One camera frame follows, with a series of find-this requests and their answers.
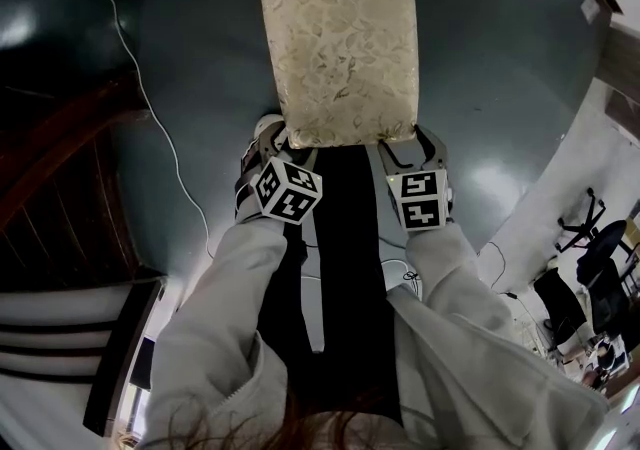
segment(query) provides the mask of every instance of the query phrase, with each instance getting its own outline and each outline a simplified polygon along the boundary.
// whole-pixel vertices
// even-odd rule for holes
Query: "white floor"
[[[506,261],[504,274],[494,290],[516,293],[538,322],[547,318],[546,310],[528,285],[549,258],[557,254],[554,243],[559,238],[561,243],[567,241],[568,236],[562,235],[557,219],[564,217],[567,224],[572,224],[584,217],[588,187],[607,206],[598,223],[600,229],[625,219],[640,198],[640,149],[605,115],[610,92],[609,86],[594,79],[573,125],[543,175],[492,239]],[[559,257],[560,275],[574,291],[580,287],[576,281],[576,260],[583,252],[572,249]],[[618,263],[624,258],[620,250],[614,255]],[[479,256],[481,279],[492,284],[502,268],[498,251],[487,244]],[[506,296],[505,300],[521,327],[529,326],[526,330],[535,331],[523,306]]]

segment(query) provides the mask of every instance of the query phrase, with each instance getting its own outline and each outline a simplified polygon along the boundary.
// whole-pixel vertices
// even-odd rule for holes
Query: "wooden furniture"
[[[25,294],[35,301],[45,293],[72,298],[74,292],[106,291],[113,285],[130,289],[119,316],[116,312],[104,321],[43,324],[27,317],[20,324],[2,323],[0,310],[0,374],[91,384],[84,426],[100,436],[111,433],[124,382],[162,288],[162,275],[140,262],[129,237],[110,132],[115,123],[148,115],[133,73],[100,82],[70,100],[0,88],[0,301]],[[55,339],[107,331],[102,346],[2,340],[3,334],[28,340],[34,334]],[[27,356],[29,365],[91,357],[99,358],[99,365],[92,373],[64,374],[1,364],[14,363],[14,356]]]

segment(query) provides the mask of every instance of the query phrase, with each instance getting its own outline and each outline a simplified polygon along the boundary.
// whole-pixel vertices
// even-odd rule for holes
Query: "black pants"
[[[558,269],[545,272],[533,288],[549,312],[556,345],[566,342],[587,321],[575,294],[562,281]]]
[[[267,288],[258,330],[287,365],[302,411],[358,411],[401,423],[394,313],[378,250],[371,167],[363,146],[322,149],[314,171],[325,349],[311,351],[300,301],[301,228],[287,225],[287,252]]]

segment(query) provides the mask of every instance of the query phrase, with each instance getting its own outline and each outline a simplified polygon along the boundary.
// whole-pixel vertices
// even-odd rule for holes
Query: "floral patterned cushion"
[[[294,148],[414,137],[415,0],[262,0]]]

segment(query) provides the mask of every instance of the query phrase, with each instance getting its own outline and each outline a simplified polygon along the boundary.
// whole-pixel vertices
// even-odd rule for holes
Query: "office chair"
[[[558,219],[558,224],[563,230],[576,233],[576,236],[573,237],[566,246],[561,247],[560,244],[556,243],[555,248],[560,253],[564,253],[570,247],[579,247],[582,249],[586,249],[587,246],[578,245],[578,242],[580,242],[585,237],[589,240],[593,240],[598,234],[598,229],[595,227],[595,225],[600,220],[600,217],[602,217],[602,214],[605,212],[607,207],[604,206],[604,201],[602,201],[601,199],[598,200],[598,205],[601,207],[601,210],[594,217],[593,212],[596,205],[596,196],[593,193],[593,189],[591,187],[587,189],[587,195],[591,198],[591,203],[589,204],[587,219],[583,224],[581,224],[580,226],[568,226],[564,223],[564,219],[562,217]]]

